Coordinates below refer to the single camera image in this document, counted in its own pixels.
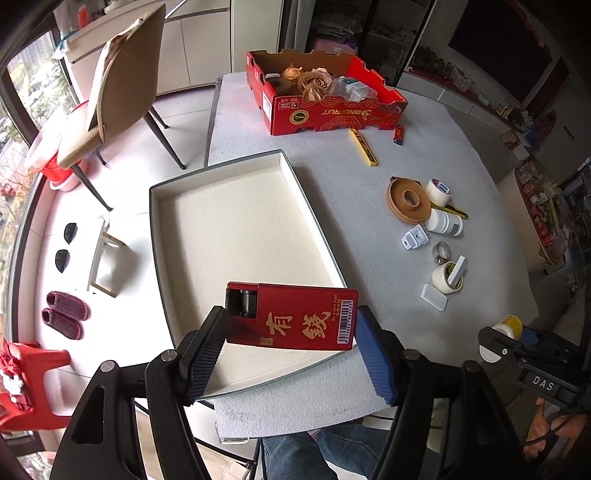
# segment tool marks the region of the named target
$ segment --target red slipper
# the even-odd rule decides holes
[[[43,309],[41,318],[45,325],[60,332],[64,337],[71,340],[80,340],[82,328],[77,321],[51,309]]]
[[[74,320],[88,318],[88,306],[78,297],[62,291],[51,291],[47,294],[47,304],[56,312]]]

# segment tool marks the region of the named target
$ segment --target jeans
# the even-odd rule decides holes
[[[370,479],[387,436],[355,423],[323,428],[316,441],[307,432],[263,438],[267,480],[338,480],[326,462]],[[438,458],[427,449],[420,479],[432,478]]]

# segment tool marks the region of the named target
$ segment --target beige chair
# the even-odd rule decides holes
[[[160,143],[183,170],[187,168],[178,158],[166,137],[156,124],[154,117],[164,128],[168,126],[152,106],[156,99],[158,83],[158,62],[164,28],[164,4],[148,11],[140,18],[139,26],[119,43],[104,68],[102,76],[93,81],[98,89],[96,113],[98,124],[86,127],[88,103],[80,105],[68,117],[62,133],[57,164],[66,170],[71,168],[80,181],[104,205],[112,210],[92,186],[77,162],[101,144],[107,144],[117,135],[126,131],[140,118],[148,124]]]

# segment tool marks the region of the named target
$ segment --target red cigarette-style box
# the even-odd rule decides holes
[[[290,65],[302,67],[305,72],[322,67],[333,77],[353,77],[373,88],[378,97],[349,102],[337,96],[318,101],[305,101],[301,95],[280,96],[265,80],[265,75],[281,73]],[[378,72],[368,70],[359,57],[348,53],[250,51],[246,54],[246,76],[271,135],[293,134],[302,129],[363,129],[370,125],[392,130],[408,103],[396,89],[384,85],[384,78]]]
[[[351,350],[357,313],[349,288],[230,282],[226,341],[298,350]]]

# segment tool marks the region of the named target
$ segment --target television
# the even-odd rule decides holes
[[[552,61],[514,0],[470,0],[448,45],[523,102]]]

